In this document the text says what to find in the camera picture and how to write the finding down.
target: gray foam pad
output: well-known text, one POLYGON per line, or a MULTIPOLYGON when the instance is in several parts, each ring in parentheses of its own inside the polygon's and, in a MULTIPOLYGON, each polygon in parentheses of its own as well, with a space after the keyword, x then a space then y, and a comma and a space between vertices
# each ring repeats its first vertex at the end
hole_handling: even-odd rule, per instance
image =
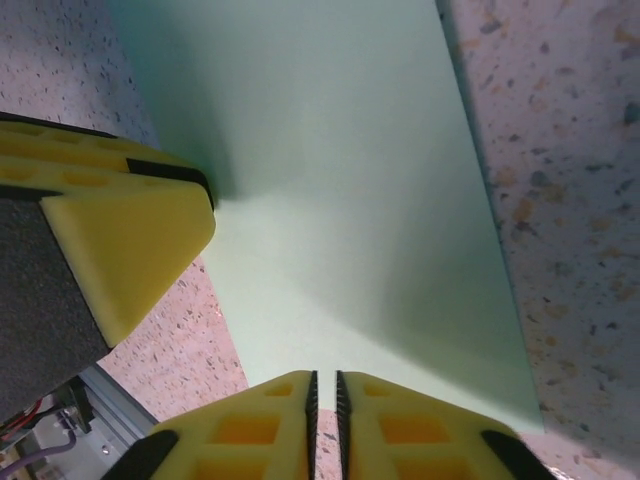
POLYGON ((0 198, 0 420, 107 353, 37 199, 0 198))

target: terrazzo surface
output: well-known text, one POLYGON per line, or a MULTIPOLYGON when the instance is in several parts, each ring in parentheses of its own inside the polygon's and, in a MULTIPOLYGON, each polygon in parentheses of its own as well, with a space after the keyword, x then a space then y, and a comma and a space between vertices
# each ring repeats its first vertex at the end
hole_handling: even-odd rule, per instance
MULTIPOLYGON (((439 8, 548 431, 525 439, 559 478, 638 479, 640 2, 439 8)), ((157 145, 102 1, 0 11, 1 110, 157 145)), ((159 419, 246 388, 199 259, 101 363, 159 419)), ((335 435, 321 412, 318 478, 335 435)))

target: red wire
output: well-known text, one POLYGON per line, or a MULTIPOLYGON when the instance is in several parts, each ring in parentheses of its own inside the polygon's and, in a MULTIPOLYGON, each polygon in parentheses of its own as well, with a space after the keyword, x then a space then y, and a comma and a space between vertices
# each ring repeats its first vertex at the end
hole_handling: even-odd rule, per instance
POLYGON ((6 441, 7 439, 11 438, 18 430, 20 430, 23 427, 23 425, 26 425, 27 423, 29 423, 31 419, 36 416, 36 413, 38 413, 38 410, 40 409, 41 405, 42 405, 42 399, 38 400, 35 403, 31 411, 27 415, 25 415, 22 418, 19 418, 18 420, 15 420, 10 425, 8 425, 9 427, 14 427, 14 428, 9 433, 3 435, 2 440, 6 441))

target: purple wire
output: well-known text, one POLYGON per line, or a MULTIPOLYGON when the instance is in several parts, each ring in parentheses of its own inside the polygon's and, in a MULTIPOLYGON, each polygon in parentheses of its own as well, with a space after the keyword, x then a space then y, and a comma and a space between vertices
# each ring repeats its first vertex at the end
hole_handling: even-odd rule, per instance
POLYGON ((43 448, 37 452, 30 453, 29 455, 25 455, 20 460, 16 460, 8 467, 0 470, 0 480, 7 480, 11 475, 16 473, 18 470, 26 467, 27 465, 32 464, 33 462, 40 460, 41 458, 47 457, 49 455, 56 455, 58 453, 64 453, 71 450, 77 442, 76 435, 73 433, 73 430, 69 427, 66 418, 63 415, 58 415, 58 419, 63 426, 66 426, 67 435, 69 436, 69 442, 64 445, 59 445, 57 447, 49 447, 43 448))

